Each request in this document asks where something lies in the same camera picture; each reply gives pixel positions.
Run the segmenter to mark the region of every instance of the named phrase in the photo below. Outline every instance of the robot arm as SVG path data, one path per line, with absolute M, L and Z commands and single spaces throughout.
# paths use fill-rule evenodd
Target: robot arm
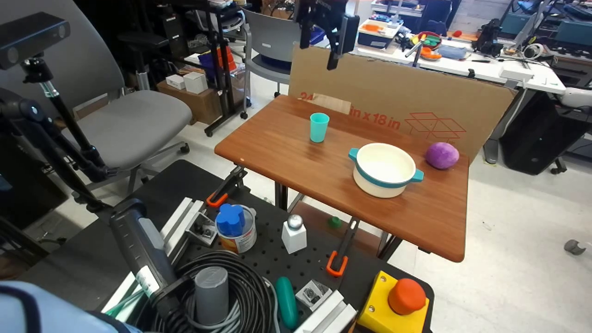
M 343 53 L 356 46 L 360 16 L 347 14 L 349 0 L 301 0 L 297 22 L 302 25 L 301 48 L 310 46 L 314 23 L 323 27 L 332 44 L 328 70 L 334 70 Z

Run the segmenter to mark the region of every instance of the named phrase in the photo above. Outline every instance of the clamp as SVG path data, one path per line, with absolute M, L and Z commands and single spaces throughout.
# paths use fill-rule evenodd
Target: clamp
M 360 225 L 360 220 L 352 218 L 347 233 L 339 242 L 339 247 L 332 251 L 330 260 L 327 264 L 328 273 L 338 279 L 343 277 L 349 268 L 349 262 L 351 262 L 349 251 L 352 247 L 358 225 Z
M 243 177 L 247 175 L 245 166 L 236 166 L 228 177 L 223 181 L 223 184 L 212 192 L 206 199 L 208 207 L 219 208 L 230 194 L 234 194 L 240 188 L 245 188 Z

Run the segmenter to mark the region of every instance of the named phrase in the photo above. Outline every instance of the purple ball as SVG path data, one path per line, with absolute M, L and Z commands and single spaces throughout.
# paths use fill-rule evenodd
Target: purple ball
M 426 153 L 426 160 L 443 170 L 456 166 L 460 157 L 460 149 L 450 142 L 434 142 Z

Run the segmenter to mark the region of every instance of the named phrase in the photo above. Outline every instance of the orange handle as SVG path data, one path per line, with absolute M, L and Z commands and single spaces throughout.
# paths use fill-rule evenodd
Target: orange handle
M 328 260 L 328 264 L 327 264 L 327 270 L 328 270 L 330 275 L 334 275 L 334 277 L 339 279 L 339 277 L 345 275 L 345 271 L 347 271 L 347 268 L 349 268 L 349 262 L 351 262 L 351 257 L 345 255 L 345 258 L 341 260 L 341 266 L 339 266 L 338 270 L 334 270 L 334 260 L 336 260 L 336 257 L 338 257 L 338 249 L 332 251 L 330 260 Z
M 212 208 L 219 208 L 227 199 L 228 199 L 228 192 L 225 192 L 219 199 L 214 199 L 212 196 L 208 196 L 206 203 Z

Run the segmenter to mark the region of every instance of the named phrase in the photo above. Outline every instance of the white wall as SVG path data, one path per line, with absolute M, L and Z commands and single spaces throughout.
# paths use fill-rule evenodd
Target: white wall
M 450 29 L 476 33 L 493 18 L 502 18 L 512 0 L 463 0 Z

